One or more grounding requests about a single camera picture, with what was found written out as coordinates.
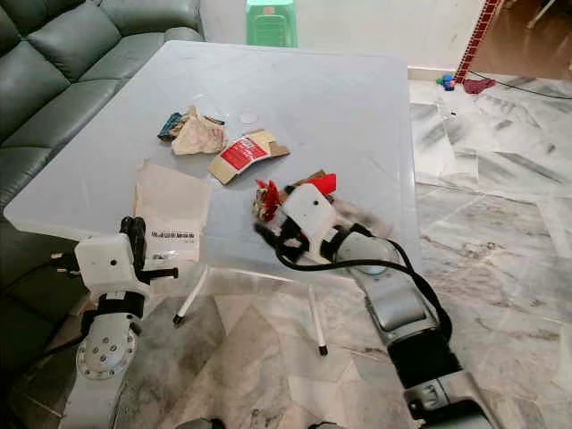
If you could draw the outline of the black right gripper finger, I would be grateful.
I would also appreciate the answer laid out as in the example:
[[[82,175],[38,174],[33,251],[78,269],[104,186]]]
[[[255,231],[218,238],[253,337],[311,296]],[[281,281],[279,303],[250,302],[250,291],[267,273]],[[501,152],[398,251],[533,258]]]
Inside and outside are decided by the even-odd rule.
[[[264,223],[255,223],[254,230],[265,241],[265,244],[273,249],[278,260],[286,260],[287,255],[286,238],[278,232],[274,232],[270,226]]]

